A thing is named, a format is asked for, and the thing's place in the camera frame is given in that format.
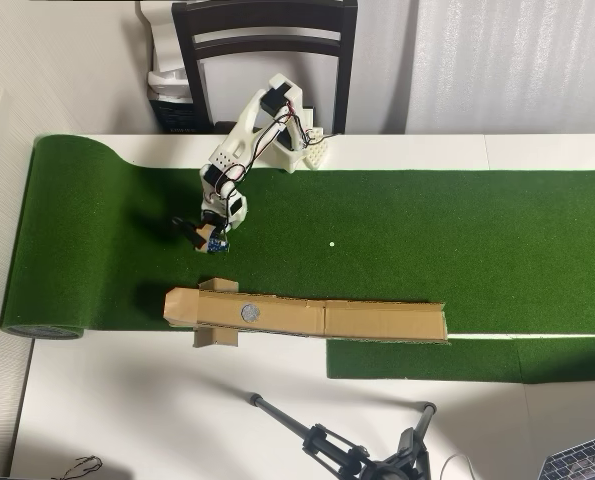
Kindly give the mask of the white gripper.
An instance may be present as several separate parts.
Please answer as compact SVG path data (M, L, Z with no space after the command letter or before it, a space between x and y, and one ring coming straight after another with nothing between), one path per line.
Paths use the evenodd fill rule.
M230 242L228 234L236 229L246 218L247 199L235 185L225 185L219 191L209 186L203 192L201 220L216 227L220 232L220 251L228 252ZM200 239L196 227L180 217L172 218L173 226L186 239Z

